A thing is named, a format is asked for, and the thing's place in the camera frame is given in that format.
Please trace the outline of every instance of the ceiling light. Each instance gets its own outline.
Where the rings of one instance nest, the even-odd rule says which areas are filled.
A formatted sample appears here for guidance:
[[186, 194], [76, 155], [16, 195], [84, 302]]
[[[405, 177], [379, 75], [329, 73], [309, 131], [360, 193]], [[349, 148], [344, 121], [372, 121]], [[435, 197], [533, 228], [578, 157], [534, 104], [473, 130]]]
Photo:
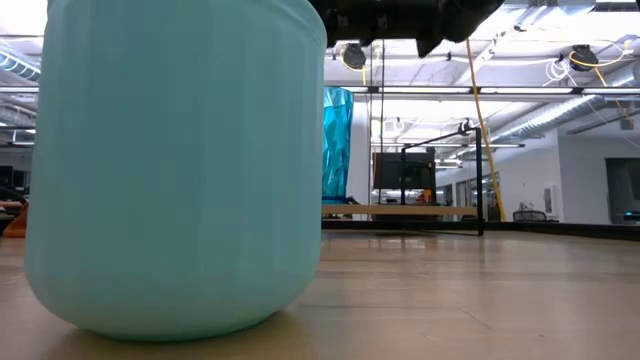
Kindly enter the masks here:
[[[383, 145], [380, 142], [374, 142], [373, 145], [375, 145], [375, 146], [403, 148], [403, 147], [405, 147], [407, 145], [411, 145], [411, 143], [403, 143], [403, 144], [389, 143], [389, 144], [384, 144]], [[463, 148], [463, 147], [467, 147], [467, 145], [465, 145], [465, 144], [449, 144], [449, 143], [431, 143], [431, 144], [426, 144], [426, 145], [420, 145], [420, 147]]]
[[342, 87], [342, 89], [352, 92], [354, 94], [366, 94], [367, 92], [369, 92], [369, 88], [364, 86]]
[[0, 94], [37, 94], [37, 86], [0, 86]]
[[491, 144], [492, 149], [501, 149], [501, 148], [522, 148], [525, 147], [524, 144]]
[[432, 87], [432, 86], [412, 86], [399, 87], [387, 86], [383, 89], [385, 94], [469, 94], [469, 87]]
[[582, 91], [583, 94], [593, 95], [634, 95], [640, 94], [640, 88], [625, 87], [608, 87], [608, 88], [587, 88]]
[[360, 45], [351, 43], [342, 54], [344, 64], [352, 70], [362, 70], [367, 63], [367, 56], [362, 51]]
[[570, 94], [573, 88], [542, 88], [542, 87], [489, 87], [482, 88], [481, 94]]
[[440, 160], [440, 159], [436, 159], [435, 163], [436, 164], [446, 163], [446, 164], [457, 164], [457, 165], [460, 165], [460, 164], [462, 164], [462, 160]]

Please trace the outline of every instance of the yellow cable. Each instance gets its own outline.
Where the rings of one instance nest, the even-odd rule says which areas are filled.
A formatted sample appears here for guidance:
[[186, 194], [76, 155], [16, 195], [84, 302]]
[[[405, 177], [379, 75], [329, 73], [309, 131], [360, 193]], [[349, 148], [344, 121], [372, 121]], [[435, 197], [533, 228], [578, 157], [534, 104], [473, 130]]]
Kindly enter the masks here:
[[[602, 85], [604, 85], [605, 87], [609, 87], [600, 70], [597, 67], [595, 67], [594, 70], [596, 71], [596, 74], [598, 74], [600, 81], [602, 81]], [[631, 118], [631, 116], [629, 116], [629, 114], [627, 114], [627, 109], [625, 109], [622, 104], [620, 104], [620, 101], [616, 100], [616, 104], [618, 105], [618, 109], [620, 109], [620, 112], [622, 112], [622, 116], [626, 117], [629, 122], [633, 123], [633, 119]]]
[[[504, 213], [504, 206], [502, 204], [502, 194], [500, 187], [498, 186], [498, 179], [496, 178], [496, 171], [493, 164], [493, 152], [491, 151], [491, 144], [489, 143], [489, 135], [487, 128], [482, 118], [482, 110], [480, 109], [480, 97], [478, 96], [478, 84], [476, 82], [476, 72], [473, 68], [473, 57], [471, 55], [471, 42], [467, 39], [467, 56], [469, 57], [469, 67], [471, 68], [471, 81], [473, 82], [473, 97], [476, 101], [476, 110], [478, 111], [478, 120], [480, 121], [480, 127], [482, 128], [482, 138], [484, 139], [484, 145], [487, 148], [487, 155], [489, 156], [489, 167], [491, 169], [491, 180], [493, 181], [493, 188], [496, 191], [496, 198], [498, 199], [498, 206], [500, 208], [500, 219], [502, 222], [507, 221], [507, 217]], [[478, 189], [478, 196], [482, 196], [480, 189]]]
[[597, 69], [597, 68], [599, 68], [599, 67], [613, 65], [613, 64], [615, 64], [615, 63], [619, 62], [620, 60], [622, 60], [622, 58], [624, 58], [624, 56], [626, 55], [626, 54], [625, 54], [625, 51], [627, 50], [627, 48], [628, 48], [628, 47], [629, 47], [629, 42], [625, 42], [625, 43], [624, 43], [624, 50], [622, 50], [622, 53], [620, 53], [620, 57], [618, 57], [618, 58], [617, 58], [617, 59], [615, 59], [615, 60], [612, 60], [612, 61], [606, 62], [606, 63], [604, 63], [604, 64], [590, 64], [590, 63], [585, 63], [585, 62], [582, 62], [582, 61], [578, 61], [578, 60], [576, 60], [576, 59], [574, 59], [574, 58], [573, 58], [573, 55], [575, 55], [575, 54], [576, 54], [576, 52], [575, 52], [575, 51], [572, 51], [572, 52], [569, 54], [569, 59], [571, 59], [571, 61], [573, 61], [573, 62], [574, 62], [574, 63], [576, 63], [576, 64], [579, 64], [579, 65], [582, 65], [582, 66], [589, 66], [589, 67], [593, 67], [593, 68], [596, 68], [596, 69]]

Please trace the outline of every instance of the black stand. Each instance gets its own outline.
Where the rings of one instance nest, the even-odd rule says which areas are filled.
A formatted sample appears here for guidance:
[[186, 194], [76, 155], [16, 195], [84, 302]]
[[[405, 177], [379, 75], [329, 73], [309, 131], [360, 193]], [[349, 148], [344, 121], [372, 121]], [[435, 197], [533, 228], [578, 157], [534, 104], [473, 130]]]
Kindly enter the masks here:
[[[475, 128], [472, 129], [475, 131], [475, 135], [476, 135], [476, 181], [477, 181], [477, 189], [478, 189], [478, 195], [477, 195], [477, 206], [478, 206], [478, 236], [483, 236], [484, 235], [484, 212], [482, 211], [482, 209], [484, 208], [484, 204], [483, 204], [483, 199], [482, 199], [482, 129], [480, 128]], [[415, 147], [419, 147], [419, 146], [424, 146], [424, 145], [429, 145], [431, 143], [437, 142], [437, 141], [441, 141], [441, 140], [445, 140], [454, 136], [465, 136], [468, 135], [468, 132], [461, 130], [449, 135], [444, 135], [435, 139], [431, 139], [431, 140], [427, 140], [427, 141], [423, 141], [421, 143], [418, 144], [407, 144], [406, 146], [404, 146], [402, 148], [402, 154], [401, 154], [401, 164], [400, 164], [400, 204], [402, 205], [406, 205], [407, 204], [407, 199], [406, 199], [406, 179], [405, 179], [405, 166], [406, 166], [406, 158], [407, 158], [407, 150], [415, 148]]]

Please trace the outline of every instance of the monitor screen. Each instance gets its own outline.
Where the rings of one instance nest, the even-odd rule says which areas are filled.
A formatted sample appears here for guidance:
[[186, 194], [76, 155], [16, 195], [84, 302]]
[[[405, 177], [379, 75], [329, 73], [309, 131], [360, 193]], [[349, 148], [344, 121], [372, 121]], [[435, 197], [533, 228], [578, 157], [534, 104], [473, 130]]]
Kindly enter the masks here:
[[[374, 187], [393, 190], [401, 188], [402, 154], [374, 154]], [[435, 156], [431, 153], [407, 153], [405, 158], [405, 189], [424, 190], [435, 185]]]

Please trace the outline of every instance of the chair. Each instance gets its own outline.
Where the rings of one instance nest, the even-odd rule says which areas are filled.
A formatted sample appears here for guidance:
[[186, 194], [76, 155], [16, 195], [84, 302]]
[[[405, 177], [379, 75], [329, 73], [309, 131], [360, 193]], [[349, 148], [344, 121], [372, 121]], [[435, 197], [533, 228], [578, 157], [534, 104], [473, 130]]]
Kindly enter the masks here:
[[513, 221], [547, 222], [547, 214], [542, 211], [524, 210], [513, 213]]

